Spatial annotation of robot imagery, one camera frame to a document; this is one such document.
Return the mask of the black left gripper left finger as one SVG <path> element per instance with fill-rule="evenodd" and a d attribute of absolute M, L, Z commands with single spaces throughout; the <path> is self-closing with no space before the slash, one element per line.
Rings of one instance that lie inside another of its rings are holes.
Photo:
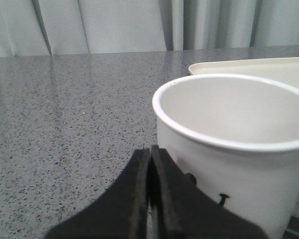
<path fill-rule="evenodd" d="M 137 149 L 113 184 L 91 205 L 50 229 L 47 239 L 144 239 L 150 150 Z"/>

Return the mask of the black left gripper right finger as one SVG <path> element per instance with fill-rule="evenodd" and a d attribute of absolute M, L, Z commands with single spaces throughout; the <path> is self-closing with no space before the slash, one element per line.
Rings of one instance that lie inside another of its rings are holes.
<path fill-rule="evenodd" d="M 226 210 L 227 194 L 214 202 L 184 174 L 166 149 L 151 148 L 149 198 L 157 239 L 265 239 L 254 223 Z"/>

